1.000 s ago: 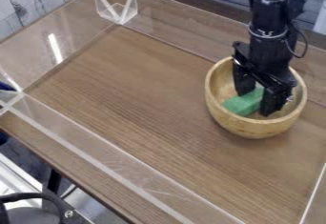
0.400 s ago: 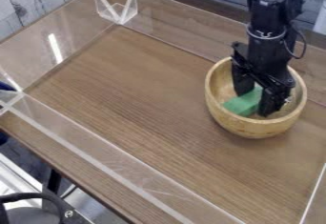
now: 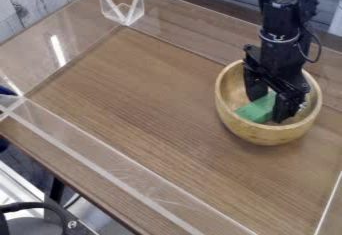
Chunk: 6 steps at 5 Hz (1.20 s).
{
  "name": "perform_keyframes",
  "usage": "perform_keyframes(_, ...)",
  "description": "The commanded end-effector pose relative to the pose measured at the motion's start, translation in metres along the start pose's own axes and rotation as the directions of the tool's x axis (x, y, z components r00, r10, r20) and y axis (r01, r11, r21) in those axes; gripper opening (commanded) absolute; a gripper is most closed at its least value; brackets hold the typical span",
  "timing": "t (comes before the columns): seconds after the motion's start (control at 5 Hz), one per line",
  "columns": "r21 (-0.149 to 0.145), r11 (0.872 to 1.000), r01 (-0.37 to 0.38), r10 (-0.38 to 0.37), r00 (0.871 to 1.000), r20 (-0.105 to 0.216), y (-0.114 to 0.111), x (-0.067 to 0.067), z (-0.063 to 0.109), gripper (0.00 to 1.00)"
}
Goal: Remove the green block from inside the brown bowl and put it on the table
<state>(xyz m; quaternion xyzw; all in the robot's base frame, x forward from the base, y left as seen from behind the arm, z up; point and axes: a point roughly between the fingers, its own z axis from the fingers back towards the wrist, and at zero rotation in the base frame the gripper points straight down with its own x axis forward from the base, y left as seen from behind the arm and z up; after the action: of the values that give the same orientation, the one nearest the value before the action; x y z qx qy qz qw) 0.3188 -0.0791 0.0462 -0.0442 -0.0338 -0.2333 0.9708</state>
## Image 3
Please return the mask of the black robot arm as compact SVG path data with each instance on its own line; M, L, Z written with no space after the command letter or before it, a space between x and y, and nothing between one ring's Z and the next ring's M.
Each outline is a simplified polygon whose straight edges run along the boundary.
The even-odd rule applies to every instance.
M244 47L246 94L256 101L276 92L272 120L281 123L298 113L310 84L304 66L320 61L310 56L310 45L321 42L310 29L318 0L258 0L262 14L261 44Z

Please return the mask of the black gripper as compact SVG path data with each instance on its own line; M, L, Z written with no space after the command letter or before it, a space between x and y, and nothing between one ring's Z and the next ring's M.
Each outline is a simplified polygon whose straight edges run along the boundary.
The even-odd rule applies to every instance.
M296 116L310 92L302 68L312 38L297 29L293 35L277 35L260 30L261 45L246 44L244 79L249 100L262 98L269 89L277 93L273 121L282 123Z

